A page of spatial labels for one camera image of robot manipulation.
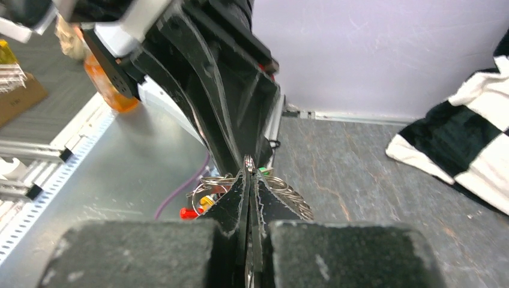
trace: gray table surface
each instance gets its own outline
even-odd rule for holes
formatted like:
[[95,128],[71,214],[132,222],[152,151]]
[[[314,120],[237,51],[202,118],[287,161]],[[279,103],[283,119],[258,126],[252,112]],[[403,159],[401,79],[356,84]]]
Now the gray table surface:
[[[119,115],[4,262],[0,287],[35,287],[59,237],[81,221],[152,220],[204,159],[205,148],[170,116],[144,107]],[[181,194],[160,219],[179,218],[184,206]]]
[[402,127],[283,118],[275,173],[319,221],[402,221],[428,239],[448,287],[509,287],[509,217],[390,160]]
[[51,24],[28,43],[8,40],[21,68],[32,73],[48,96],[0,127],[0,139],[49,144],[95,94],[83,63],[62,53]]

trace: cable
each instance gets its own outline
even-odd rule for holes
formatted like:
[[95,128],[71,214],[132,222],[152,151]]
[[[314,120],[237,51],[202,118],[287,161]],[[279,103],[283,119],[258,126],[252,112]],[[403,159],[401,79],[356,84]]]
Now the cable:
[[168,206],[168,204],[170,204],[171,201],[173,201],[173,199],[179,195],[180,193],[182,193],[182,191],[187,187],[189,186],[191,183],[193,183],[194,181],[197,181],[197,178],[200,177],[201,174],[203,174],[203,172],[205,171],[206,167],[207,167],[207,164],[209,163],[210,161],[210,154],[207,152],[206,153],[206,157],[205,157],[205,161],[203,162],[203,165],[200,169],[198,169],[198,171],[196,171],[195,174],[193,174],[193,176],[191,176],[191,178],[189,178],[187,181],[185,181],[184,183],[182,183],[182,185],[180,185],[177,189],[175,189],[175,191],[172,192],[172,194],[170,194],[162,203],[161,205],[159,205],[159,207],[157,208],[157,210],[155,210],[155,214],[154,214],[154,219],[159,219],[159,216],[161,216],[161,213],[163,212],[163,210]]

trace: yellow object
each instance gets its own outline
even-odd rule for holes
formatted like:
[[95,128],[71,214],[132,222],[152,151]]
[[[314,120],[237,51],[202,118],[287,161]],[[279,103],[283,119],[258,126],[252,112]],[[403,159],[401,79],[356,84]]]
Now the yellow object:
[[4,39],[0,39],[0,64],[15,64],[18,63],[13,51],[9,48],[9,43]]
[[138,105],[138,99],[134,97],[127,98],[116,90],[92,53],[86,57],[84,66],[97,91],[111,108],[118,112],[128,112]]
[[205,196],[200,199],[200,205],[202,206],[204,211],[207,211],[214,204],[214,201],[210,196]]

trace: cardboard box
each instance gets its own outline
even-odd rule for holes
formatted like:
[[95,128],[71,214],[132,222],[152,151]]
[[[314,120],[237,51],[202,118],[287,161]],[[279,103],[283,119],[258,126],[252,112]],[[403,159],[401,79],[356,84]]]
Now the cardboard box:
[[47,96],[46,90],[32,74],[27,73],[25,87],[0,94],[0,127]]

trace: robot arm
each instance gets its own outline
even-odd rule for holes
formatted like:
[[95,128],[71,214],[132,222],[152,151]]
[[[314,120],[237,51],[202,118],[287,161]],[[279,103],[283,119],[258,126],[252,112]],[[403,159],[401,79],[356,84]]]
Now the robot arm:
[[51,0],[0,1],[0,34],[26,43],[32,33],[42,34],[56,16]]
[[[57,8],[70,22],[116,21],[83,30],[108,78],[138,99],[146,76],[158,83],[221,173],[236,173],[244,155],[258,167],[269,161],[264,132],[281,97],[273,80],[278,64],[250,31],[252,1],[62,1]],[[121,40],[104,36],[112,25]]]

